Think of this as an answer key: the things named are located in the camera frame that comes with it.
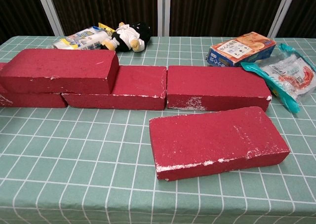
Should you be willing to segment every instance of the snack package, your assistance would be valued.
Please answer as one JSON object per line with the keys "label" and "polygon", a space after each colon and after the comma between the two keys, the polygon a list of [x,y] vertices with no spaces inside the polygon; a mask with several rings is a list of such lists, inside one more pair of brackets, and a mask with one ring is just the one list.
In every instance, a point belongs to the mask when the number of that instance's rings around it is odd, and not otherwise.
{"label": "snack package", "polygon": [[298,113],[298,102],[316,88],[316,67],[294,48],[280,44],[281,54],[255,63],[242,62],[244,70],[261,76],[272,92],[292,113]]}
{"label": "snack package", "polygon": [[255,62],[270,57],[276,43],[255,32],[210,47],[207,62],[211,66],[238,67],[241,62]]}
{"label": "snack package", "polygon": [[99,27],[79,31],[73,35],[62,38],[53,43],[50,48],[58,49],[99,49],[101,42],[105,39],[111,39],[114,32],[110,27],[99,23]]}

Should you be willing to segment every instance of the green tablecloth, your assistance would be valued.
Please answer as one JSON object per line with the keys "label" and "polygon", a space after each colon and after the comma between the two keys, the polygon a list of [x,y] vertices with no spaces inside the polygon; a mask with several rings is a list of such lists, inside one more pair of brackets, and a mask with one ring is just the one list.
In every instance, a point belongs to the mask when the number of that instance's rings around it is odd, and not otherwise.
{"label": "green tablecloth", "polygon": [[[0,61],[55,39],[13,37]],[[152,37],[146,51],[118,56],[206,66],[209,46],[225,39]],[[316,39],[276,41],[316,63]],[[273,98],[267,115],[292,151],[280,165],[158,181],[148,120],[190,112],[0,108],[0,223],[316,223],[316,93],[295,116]]]}

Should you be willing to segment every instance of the plush doll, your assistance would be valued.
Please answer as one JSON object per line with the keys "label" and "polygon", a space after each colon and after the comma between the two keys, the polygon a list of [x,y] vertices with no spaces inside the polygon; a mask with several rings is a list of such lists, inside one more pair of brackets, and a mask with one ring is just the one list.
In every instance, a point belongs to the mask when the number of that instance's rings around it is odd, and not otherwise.
{"label": "plush doll", "polygon": [[106,39],[102,42],[109,50],[127,52],[133,49],[134,52],[140,52],[145,49],[145,44],[151,37],[150,27],[144,22],[125,25],[123,22],[112,34],[112,39]]}

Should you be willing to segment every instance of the dark curtain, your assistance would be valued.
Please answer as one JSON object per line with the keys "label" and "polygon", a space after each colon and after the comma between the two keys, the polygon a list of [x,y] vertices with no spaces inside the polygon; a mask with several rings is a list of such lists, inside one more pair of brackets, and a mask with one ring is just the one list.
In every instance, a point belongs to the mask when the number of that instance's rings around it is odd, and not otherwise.
{"label": "dark curtain", "polygon": [[0,44],[17,35],[54,35],[40,0],[0,0],[0,25]]}
{"label": "dark curtain", "polygon": [[316,0],[292,0],[277,37],[316,38]]}
{"label": "dark curtain", "polygon": [[281,0],[171,0],[171,36],[267,35]]}
{"label": "dark curtain", "polygon": [[146,22],[157,35],[157,0],[53,0],[65,35],[101,22],[116,29],[125,24]]}

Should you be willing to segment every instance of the red foam block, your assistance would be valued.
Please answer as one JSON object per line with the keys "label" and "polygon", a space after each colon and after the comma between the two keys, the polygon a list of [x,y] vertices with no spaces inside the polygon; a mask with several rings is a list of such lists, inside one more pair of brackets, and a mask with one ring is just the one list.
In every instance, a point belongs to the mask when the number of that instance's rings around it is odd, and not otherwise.
{"label": "red foam block", "polygon": [[149,130],[158,179],[275,165],[290,152],[259,107],[154,118]]}
{"label": "red foam block", "polygon": [[264,80],[239,67],[168,68],[168,108],[220,111],[259,106],[266,111],[271,99]]}
{"label": "red foam block", "polygon": [[[0,73],[6,63],[0,63]],[[0,85],[0,107],[65,108],[67,103],[58,93],[13,93]]]}
{"label": "red foam block", "polygon": [[4,66],[0,83],[17,93],[111,93],[118,68],[110,50],[25,49]]}
{"label": "red foam block", "polygon": [[162,110],[166,97],[166,67],[120,66],[112,94],[62,96],[72,107]]}

